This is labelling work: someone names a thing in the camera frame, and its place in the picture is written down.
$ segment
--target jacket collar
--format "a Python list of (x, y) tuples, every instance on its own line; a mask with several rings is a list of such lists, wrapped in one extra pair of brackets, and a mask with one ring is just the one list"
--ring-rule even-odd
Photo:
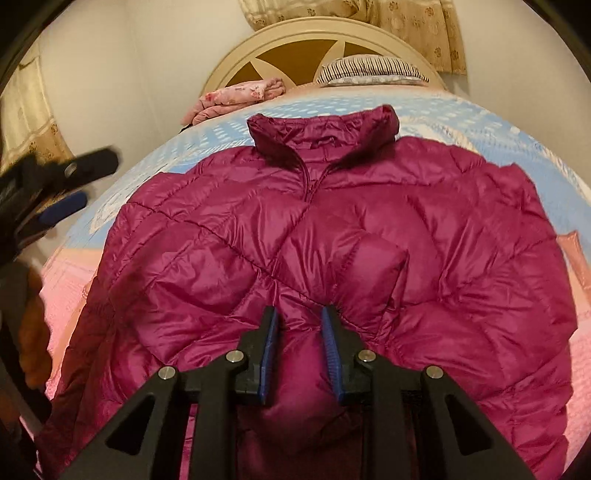
[(344, 116), (271, 118), (258, 113), (248, 119), (259, 153), (269, 165), (288, 170), (306, 162), (307, 153), (317, 149), (323, 149), (326, 161), (337, 168), (370, 162), (394, 140), (399, 127), (391, 105)]

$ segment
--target white wall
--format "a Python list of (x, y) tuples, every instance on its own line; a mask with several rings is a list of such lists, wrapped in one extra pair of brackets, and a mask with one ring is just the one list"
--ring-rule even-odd
[(213, 69), (253, 30), (238, 0), (126, 0), (126, 5), (142, 72), (170, 138)]
[(457, 93), (543, 143), (591, 184), (591, 83), (522, 0), (454, 0), (468, 69)]
[(237, 0), (76, 0), (41, 35), (47, 97), (75, 154), (121, 175), (178, 133), (209, 74), (252, 34)]
[(114, 145), (121, 152), (120, 176), (167, 139), (124, 2), (77, 0), (42, 33), (40, 51), (47, 97), (72, 153)]

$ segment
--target jacket zipper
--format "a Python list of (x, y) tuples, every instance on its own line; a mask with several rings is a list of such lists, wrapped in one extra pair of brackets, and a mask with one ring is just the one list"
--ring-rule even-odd
[(316, 193), (316, 191), (318, 191), (318, 189), (320, 188), (320, 184), (323, 182), (323, 180), (328, 176), (328, 174), (333, 170), (332, 165), (329, 165), (328, 167), (326, 167), (324, 169), (324, 171), (322, 172), (322, 175), (320, 175), (320, 178), (312, 185), (310, 185), (310, 174), (307, 173), (308, 169), (306, 168), (306, 173), (308, 176), (308, 182), (307, 182), (307, 186), (306, 186), (306, 194), (304, 195), (304, 201), (305, 202), (311, 202), (312, 198), (314, 197), (314, 194)]

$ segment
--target blue bedsheet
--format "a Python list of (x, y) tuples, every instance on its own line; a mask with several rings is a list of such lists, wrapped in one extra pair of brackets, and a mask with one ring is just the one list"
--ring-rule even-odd
[(102, 248), (119, 208), (159, 171), (183, 173), (225, 148), (252, 145), (246, 120), (261, 112), (277, 117), (344, 115), (391, 104), (400, 135), (432, 138), (477, 151), (497, 165), (517, 163), (534, 181), (558, 233), (579, 231), (591, 258), (591, 190), (543, 145), (497, 115), (445, 92), (421, 87), (338, 87), (315, 90), (255, 105), (190, 128), (152, 152), (82, 214), (68, 233), (66, 247)]

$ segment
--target striped pillowcase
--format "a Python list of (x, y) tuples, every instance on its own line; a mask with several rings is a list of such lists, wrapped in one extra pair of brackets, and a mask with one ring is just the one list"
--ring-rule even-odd
[(396, 57), (384, 57), (381, 55), (351, 55), (342, 59), (336, 59), (324, 65), (316, 80), (318, 83), (329, 83), (331, 80), (343, 77), (363, 75), (404, 75), (416, 77), (428, 82), (418, 69), (408, 62)]

